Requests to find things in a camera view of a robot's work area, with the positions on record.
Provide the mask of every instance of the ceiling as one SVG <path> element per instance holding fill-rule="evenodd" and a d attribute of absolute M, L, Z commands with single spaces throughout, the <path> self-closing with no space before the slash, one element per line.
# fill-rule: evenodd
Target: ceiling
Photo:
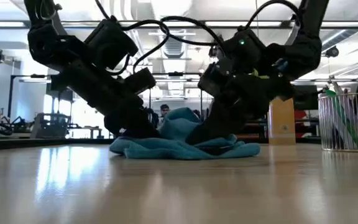
<path fill-rule="evenodd" d="M 63 21 L 99 21 L 103 19 L 93 0 L 54 0 L 55 3 L 62 5 L 63 10 L 59 12 Z M 290 0 L 299 5 L 301 0 Z M 245 1 L 245 0 L 104 0 L 101 1 L 108 14 L 114 14 L 119 20 L 143 20 L 158 19 L 167 15 L 183 15 L 194 19 L 206 21 L 224 20 L 248 20 L 256 10 L 257 6 L 267 2 L 267 0 Z M 264 9 L 258 20 L 287 20 L 291 16 L 291 11 L 285 6 L 273 5 Z M 358 0 L 332 0 L 329 3 L 325 21 L 358 21 Z M 13 23 L 7 21 L 28 21 L 23 0 L 0 0 L 0 46 L 8 46 L 4 49 L 6 54 L 21 57 L 28 55 L 28 50 L 22 44 L 27 44 L 28 28 L 21 27 L 14 29 Z M 67 28 L 70 35 L 75 35 L 80 40 L 85 40 L 92 32 L 92 27 Z M 216 33 L 222 34 L 224 39 L 229 39 L 235 33 L 235 29 L 215 29 Z M 136 40 L 142 52 L 146 52 L 160 42 L 161 36 L 156 35 L 155 29 L 139 29 L 130 33 Z M 189 40 L 209 42 L 211 36 L 201 29 L 186 29 Z M 254 32 L 261 41 L 268 45 L 273 42 L 284 44 L 288 38 L 290 30 L 285 29 L 255 29 Z M 320 37 L 322 41 L 332 40 L 338 36 L 340 29 L 322 30 Z M 336 58 L 322 58 L 319 68 L 310 74 L 305 75 L 305 79 L 328 78 L 335 75 L 340 78 L 358 77 L 358 31 L 355 34 L 335 42 L 340 54 Z M 209 47 L 199 47 L 193 45 L 183 45 L 183 56 L 181 60 L 168 60 L 163 52 L 169 50 L 166 47 L 152 54 L 146 64 L 151 65 L 153 72 L 167 72 L 170 70 L 180 70 L 183 72 L 199 72 L 209 64 Z"/>

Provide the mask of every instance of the cloth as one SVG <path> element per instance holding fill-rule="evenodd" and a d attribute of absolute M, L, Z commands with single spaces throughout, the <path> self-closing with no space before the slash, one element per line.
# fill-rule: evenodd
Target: cloth
<path fill-rule="evenodd" d="M 162 138 L 131 139 L 117 138 L 111 145 L 110 151 L 122 154 L 131 159 L 225 159 L 256 156 L 260 146 L 256 143 L 237 141 L 235 135 L 225 138 L 212 139 L 191 146 L 185 142 L 192 130 L 201 124 L 200 119 L 189 108 L 172 110 L 159 128 Z M 200 150 L 202 147 L 219 147 L 230 149 L 214 156 Z"/>

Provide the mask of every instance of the machine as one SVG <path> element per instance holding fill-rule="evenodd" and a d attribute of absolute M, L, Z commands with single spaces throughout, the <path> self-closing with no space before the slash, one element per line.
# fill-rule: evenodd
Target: machine
<path fill-rule="evenodd" d="M 320 63 L 319 30 L 328 1 L 302 0 L 300 7 L 296 7 L 285 0 L 271 0 L 260 6 L 246 26 L 238 28 L 233 38 L 222 41 L 203 23 L 180 16 L 123 27 L 114 16 L 108 16 L 96 0 L 105 19 L 84 42 L 67 35 L 57 13 L 61 7 L 53 0 L 24 2 L 31 21 L 28 41 L 33 59 L 60 72 L 52 77 L 52 88 L 68 87 L 75 91 L 105 115 L 105 127 L 113 134 L 125 129 L 124 135 L 133 138 L 159 137 L 137 96 L 152 88 L 155 80 L 147 68 L 135 69 L 139 62 L 161 48 L 169 38 L 187 44 L 214 46 L 219 61 L 209 65 L 198 84 L 200 89 L 214 96 L 214 103 L 208 118 L 186 140 L 196 144 L 235 133 L 247 120 L 264 116 L 274 98 L 287 100 L 294 96 L 290 81 L 313 71 Z M 271 4 L 284 4 L 294 12 L 296 25 L 286 45 L 265 46 L 249 29 L 258 13 Z M 193 42 L 176 37 L 164 24 L 167 21 L 192 22 L 209 32 L 214 42 Z M 131 76 L 122 79 L 119 75 L 126 69 L 129 58 L 138 51 L 125 31 L 146 24 L 158 24 L 166 36 L 136 61 Z M 121 71 L 108 71 L 124 58 L 126 63 Z"/>

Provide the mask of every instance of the metal mesh container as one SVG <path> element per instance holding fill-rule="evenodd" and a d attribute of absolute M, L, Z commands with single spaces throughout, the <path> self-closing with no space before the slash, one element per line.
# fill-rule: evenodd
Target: metal mesh container
<path fill-rule="evenodd" d="M 358 93 L 319 98 L 319 126 L 324 150 L 358 152 Z"/>

